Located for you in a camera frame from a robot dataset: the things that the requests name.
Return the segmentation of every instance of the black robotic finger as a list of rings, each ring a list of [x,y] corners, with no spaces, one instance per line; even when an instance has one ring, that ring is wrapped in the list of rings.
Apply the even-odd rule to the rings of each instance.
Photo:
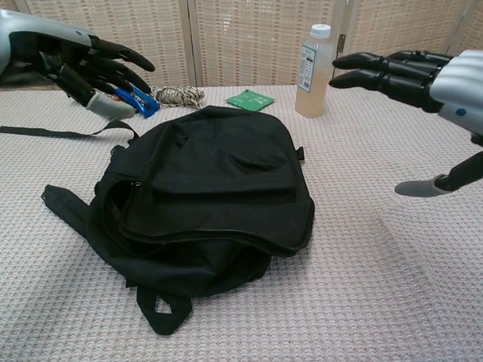
[[[437,63],[418,62],[417,60],[400,60],[400,62],[407,64],[412,68],[424,70],[432,74],[437,73],[439,70],[441,70],[444,67],[444,65],[439,65]]]
[[[134,86],[141,89],[142,92],[146,94],[151,93],[151,87],[139,75],[137,75],[124,64],[120,64],[114,60],[100,59],[97,57],[88,57],[84,62],[82,62],[82,64],[89,69],[101,72],[102,74],[109,73],[112,75],[117,75],[118,77],[129,81]]]
[[[60,57],[39,52],[38,58],[36,71],[51,79],[69,97],[86,107],[96,93],[92,86],[74,69],[65,64]]]
[[[99,79],[92,79],[92,78],[86,78],[85,81],[89,83],[92,87],[98,89],[99,91],[102,91],[107,94],[114,94],[115,89],[112,85],[101,81]]]
[[[416,60],[418,62],[436,63],[444,66],[450,62],[453,57],[446,54],[431,53],[428,51],[398,51],[388,56],[395,60]]]
[[[421,81],[430,81],[435,74],[434,72],[413,67],[399,60],[391,60],[371,53],[349,54],[334,60],[332,64],[339,69],[361,68],[375,70]]]
[[[431,83],[409,79],[375,70],[359,69],[331,79],[335,88],[363,87],[379,91],[393,100],[421,108],[425,112],[439,112],[443,104],[429,96]]]
[[[153,64],[145,57],[124,45],[102,40],[93,35],[91,35],[91,43],[92,49],[89,51],[89,54],[91,55],[108,59],[123,59],[124,61],[134,63],[149,72],[155,70]]]
[[[115,72],[93,69],[89,64],[77,66],[75,67],[75,70],[86,79],[94,79],[103,81],[105,83],[114,84],[116,87],[122,88],[127,92],[131,92],[133,90],[131,83],[116,75]]]

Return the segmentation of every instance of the green card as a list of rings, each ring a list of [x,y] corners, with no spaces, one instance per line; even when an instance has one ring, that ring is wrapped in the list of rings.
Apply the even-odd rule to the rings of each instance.
[[[230,97],[226,101],[248,111],[260,111],[262,108],[272,104],[275,100],[247,89],[238,96]]]

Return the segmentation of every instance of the black strap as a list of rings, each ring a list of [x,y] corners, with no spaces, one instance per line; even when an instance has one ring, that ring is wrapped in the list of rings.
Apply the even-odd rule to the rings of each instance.
[[[299,161],[305,160],[305,152],[303,151],[303,147],[298,148],[297,157],[299,158]]]
[[[171,307],[171,313],[158,313],[156,300],[158,296]],[[162,336],[169,336],[188,318],[192,310],[191,300],[180,296],[159,294],[154,290],[137,286],[137,304],[151,328]]]
[[[112,121],[107,124],[102,130],[91,134],[83,134],[71,131],[60,131],[60,130],[45,130],[43,128],[28,128],[28,127],[0,127],[0,133],[10,133],[10,134],[22,134],[25,136],[37,136],[37,137],[55,137],[55,138],[89,138],[93,137],[104,130],[109,130],[113,128],[124,128],[126,130],[131,130],[134,134],[133,140],[138,138],[138,134],[135,130],[131,128],[129,124],[122,121]]]
[[[136,282],[130,281],[129,279],[126,279],[126,288],[132,288],[132,287],[136,287],[136,286],[137,286]]]
[[[45,186],[42,199],[45,205],[84,238],[89,206],[71,191],[61,187]]]

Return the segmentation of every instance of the table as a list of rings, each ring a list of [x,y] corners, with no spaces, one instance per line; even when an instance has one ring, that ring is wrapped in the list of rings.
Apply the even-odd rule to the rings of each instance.
[[[205,88],[223,105],[244,87]],[[116,144],[0,134],[0,360],[478,360],[483,355],[483,183],[431,199],[395,185],[448,172],[478,152],[464,130],[381,94],[328,91],[321,118],[275,98],[315,201],[309,246],[211,298],[172,336],[151,331],[135,290],[43,204],[47,184],[89,202]],[[0,94],[0,124],[90,133],[106,121],[59,91]],[[185,115],[128,120],[138,133]]]

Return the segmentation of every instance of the blue tool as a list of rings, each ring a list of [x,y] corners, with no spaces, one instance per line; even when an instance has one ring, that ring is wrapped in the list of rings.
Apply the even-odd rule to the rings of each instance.
[[[127,104],[135,108],[139,113],[142,113],[144,118],[151,117],[161,108],[161,105],[157,100],[154,100],[139,88],[136,88],[135,86],[132,87],[132,93],[126,92],[121,88],[117,88],[114,93]]]

